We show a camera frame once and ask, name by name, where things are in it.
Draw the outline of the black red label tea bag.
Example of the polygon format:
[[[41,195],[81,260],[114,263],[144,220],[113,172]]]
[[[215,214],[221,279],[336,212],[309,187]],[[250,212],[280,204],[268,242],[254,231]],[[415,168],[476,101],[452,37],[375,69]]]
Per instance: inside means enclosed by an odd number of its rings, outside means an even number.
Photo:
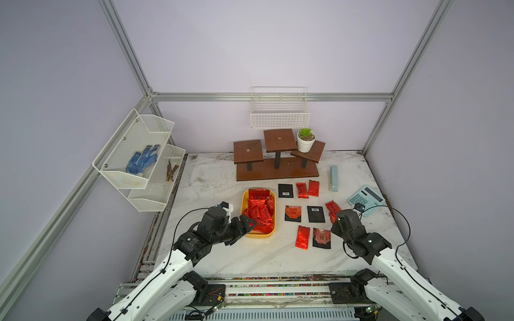
[[[285,221],[301,222],[302,221],[301,210],[302,210],[302,207],[300,207],[300,206],[286,205],[285,206]]]

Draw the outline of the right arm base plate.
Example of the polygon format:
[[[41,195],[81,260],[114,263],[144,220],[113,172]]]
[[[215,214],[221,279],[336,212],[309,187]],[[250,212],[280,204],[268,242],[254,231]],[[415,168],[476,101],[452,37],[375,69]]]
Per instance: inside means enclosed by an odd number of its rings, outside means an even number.
[[[334,304],[366,304],[372,301],[365,293],[365,286],[373,279],[382,279],[383,276],[363,269],[350,277],[349,282],[329,283],[329,294]]]

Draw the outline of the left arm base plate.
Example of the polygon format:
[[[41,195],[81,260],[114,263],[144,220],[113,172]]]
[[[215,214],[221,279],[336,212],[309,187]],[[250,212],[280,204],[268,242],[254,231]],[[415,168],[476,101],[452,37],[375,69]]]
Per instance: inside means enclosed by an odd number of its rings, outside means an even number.
[[[176,302],[182,299],[186,306],[215,306],[225,301],[226,285],[211,284],[197,272],[191,271],[171,288],[171,293]]]

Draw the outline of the small red foil tea bag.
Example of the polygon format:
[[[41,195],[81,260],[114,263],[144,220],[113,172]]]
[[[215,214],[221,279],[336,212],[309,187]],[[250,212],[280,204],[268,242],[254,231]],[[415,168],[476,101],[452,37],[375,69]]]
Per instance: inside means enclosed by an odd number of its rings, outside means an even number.
[[[325,204],[325,207],[329,211],[329,219],[332,224],[337,221],[337,214],[341,211],[341,207],[334,201],[330,201]]]

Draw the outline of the black tea bag barcode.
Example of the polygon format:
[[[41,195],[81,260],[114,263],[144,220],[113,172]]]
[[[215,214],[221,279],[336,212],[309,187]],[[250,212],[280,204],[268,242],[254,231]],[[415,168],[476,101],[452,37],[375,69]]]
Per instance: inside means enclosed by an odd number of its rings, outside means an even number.
[[[291,184],[278,184],[278,197],[279,198],[293,198],[294,191]]]

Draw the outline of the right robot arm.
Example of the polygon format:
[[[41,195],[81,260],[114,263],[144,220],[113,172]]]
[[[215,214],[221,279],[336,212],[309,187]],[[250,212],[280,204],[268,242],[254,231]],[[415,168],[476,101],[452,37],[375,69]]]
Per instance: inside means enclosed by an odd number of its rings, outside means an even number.
[[[393,314],[398,320],[484,320],[475,308],[463,308],[423,278],[398,253],[398,247],[379,233],[366,231],[356,210],[336,214],[331,232],[343,239],[343,247],[354,256],[385,275],[402,293],[389,287],[370,269],[358,271],[350,278],[343,295],[363,301],[368,299]]]

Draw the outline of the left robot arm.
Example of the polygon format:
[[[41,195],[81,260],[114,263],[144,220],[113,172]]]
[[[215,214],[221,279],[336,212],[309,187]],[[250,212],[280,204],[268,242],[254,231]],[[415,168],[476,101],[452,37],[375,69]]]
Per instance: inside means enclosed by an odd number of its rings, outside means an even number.
[[[232,246],[258,223],[246,215],[231,216],[233,206],[223,202],[205,208],[200,221],[179,237],[164,260],[125,298],[109,309],[93,311],[88,320],[167,320],[207,295],[207,280],[194,271],[216,244]]]

